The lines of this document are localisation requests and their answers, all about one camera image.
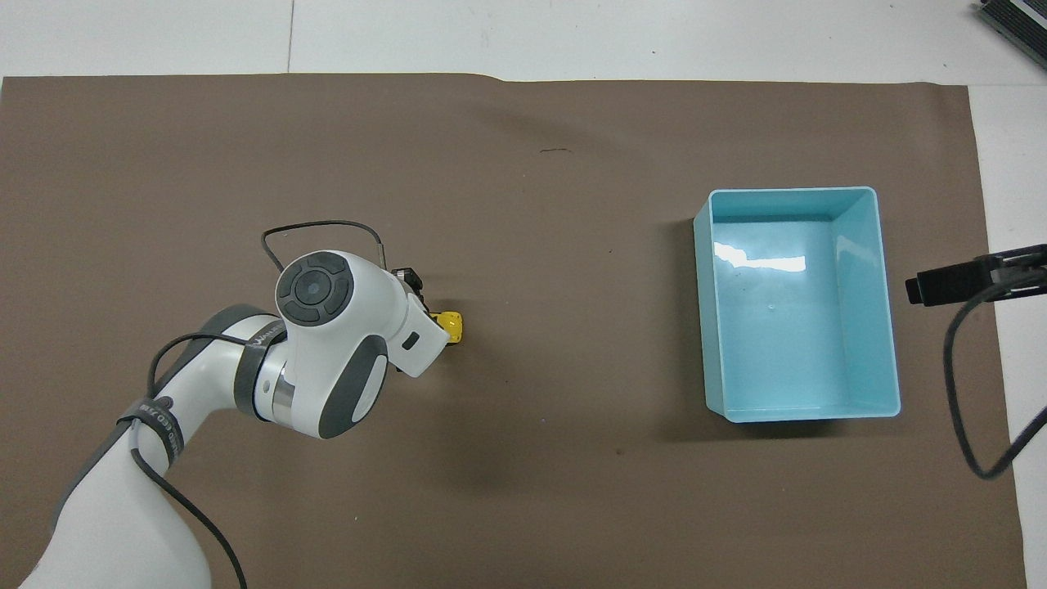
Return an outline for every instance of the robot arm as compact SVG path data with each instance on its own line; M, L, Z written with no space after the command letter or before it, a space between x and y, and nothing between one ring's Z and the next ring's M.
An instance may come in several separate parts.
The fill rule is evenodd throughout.
M387 364L418 377L450 338L413 288L344 251L288 265L276 307L279 318L246 305L219 314L203 332L244 345L194 342L160 380L161 421L183 443L213 411L233 408L334 437L366 416ZM118 425L67 493L23 588L210 586L193 534L131 456L138 449L163 474L173 461L165 437L139 421Z

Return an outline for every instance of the brown surface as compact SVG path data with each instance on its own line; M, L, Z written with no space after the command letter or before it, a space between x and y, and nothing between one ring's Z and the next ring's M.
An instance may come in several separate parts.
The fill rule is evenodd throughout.
M691 218L714 188L853 184L881 197L901 415L707 411ZM171 478L252 587L1024 586L1010 475L976 479L949 424L954 310L903 285L986 250L964 88L7 78L0 195L0 585L153 353L227 304L272 308L259 232L333 217L374 224L466 341L335 440L208 421ZM276 246L371 254L340 228ZM992 313L964 332L996 452Z

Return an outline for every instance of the blue plastic bin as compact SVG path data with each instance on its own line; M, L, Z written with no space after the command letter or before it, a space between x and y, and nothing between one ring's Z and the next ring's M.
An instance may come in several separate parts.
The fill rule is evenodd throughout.
M898 414L872 188L718 189L694 246L709 409L735 423Z

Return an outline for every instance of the yellow object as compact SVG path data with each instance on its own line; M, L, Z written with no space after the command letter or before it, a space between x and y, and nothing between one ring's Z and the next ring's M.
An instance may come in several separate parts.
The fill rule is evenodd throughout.
M429 316L437 320L437 324L444 332L451 335L451 339L447 342L448 346L453 346L462 341L462 314L458 312L443 312L429 314Z

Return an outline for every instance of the white floor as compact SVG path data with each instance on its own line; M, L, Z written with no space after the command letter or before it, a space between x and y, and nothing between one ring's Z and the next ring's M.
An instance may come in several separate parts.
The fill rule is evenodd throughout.
M972 86L989 248L1047 242L1047 71L978 21L974 5L0 0L0 75L454 71L963 84ZM999 305L997 317L1013 435L1047 405L1039 362L1047 297ZM1028 584L1047 589L1047 434L1018 459L1016 477Z

